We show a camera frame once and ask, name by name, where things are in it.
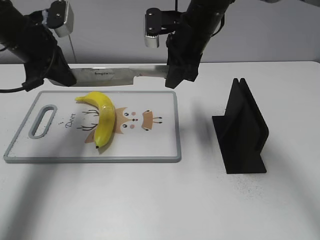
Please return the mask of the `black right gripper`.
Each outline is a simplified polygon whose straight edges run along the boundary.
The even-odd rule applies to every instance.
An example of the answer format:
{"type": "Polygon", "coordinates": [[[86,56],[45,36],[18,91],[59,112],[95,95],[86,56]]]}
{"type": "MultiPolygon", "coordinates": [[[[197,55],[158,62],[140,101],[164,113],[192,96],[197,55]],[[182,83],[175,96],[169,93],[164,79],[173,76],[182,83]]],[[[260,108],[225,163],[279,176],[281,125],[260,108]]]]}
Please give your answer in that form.
{"type": "Polygon", "coordinates": [[[176,88],[183,80],[194,82],[199,74],[202,50],[197,49],[197,35],[188,24],[181,24],[166,39],[167,75],[165,87],[176,88]]]}

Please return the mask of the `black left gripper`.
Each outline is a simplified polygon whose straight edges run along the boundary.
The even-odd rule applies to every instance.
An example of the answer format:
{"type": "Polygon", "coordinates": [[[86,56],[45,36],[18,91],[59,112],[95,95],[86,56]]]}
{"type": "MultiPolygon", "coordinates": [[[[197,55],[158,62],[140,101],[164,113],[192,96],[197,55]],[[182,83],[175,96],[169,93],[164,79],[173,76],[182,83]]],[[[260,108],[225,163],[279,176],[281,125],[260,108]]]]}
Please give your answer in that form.
{"type": "Polygon", "coordinates": [[[61,48],[49,30],[29,29],[23,48],[27,55],[24,63],[24,85],[42,85],[45,78],[66,87],[77,83],[61,48]]]}

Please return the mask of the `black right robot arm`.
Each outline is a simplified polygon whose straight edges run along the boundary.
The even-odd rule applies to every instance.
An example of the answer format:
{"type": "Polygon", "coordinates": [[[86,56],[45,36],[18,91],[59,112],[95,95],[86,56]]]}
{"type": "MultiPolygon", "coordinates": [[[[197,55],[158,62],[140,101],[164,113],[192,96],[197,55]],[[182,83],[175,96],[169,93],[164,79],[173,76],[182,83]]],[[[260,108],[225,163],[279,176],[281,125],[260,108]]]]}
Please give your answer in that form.
{"type": "Polygon", "coordinates": [[[179,26],[166,40],[168,50],[167,88],[183,80],[194,82],[203,52],[225,24],[225,13],[233,0],[192,0],[179,17],[179,26]]]}

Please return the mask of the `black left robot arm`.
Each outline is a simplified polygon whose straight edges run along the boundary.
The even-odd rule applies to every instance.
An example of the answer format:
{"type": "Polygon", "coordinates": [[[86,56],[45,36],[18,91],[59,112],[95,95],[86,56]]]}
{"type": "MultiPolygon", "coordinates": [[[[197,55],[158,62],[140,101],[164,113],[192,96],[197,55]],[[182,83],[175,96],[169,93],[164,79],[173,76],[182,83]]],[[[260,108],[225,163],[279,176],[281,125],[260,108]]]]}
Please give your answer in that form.
{"type": "Polygon", "coordinates": [[[10,0],[0,2],[1,51],[9,51],[23,62],[25,81],[21,87],[2,89],[1,93],[29,92],[55,81],[70,87],[73,75],[57,37],[69,36],[74,29],[74,13],[67,0],[55,0],[49,8],[23,15],[10,0]]]}

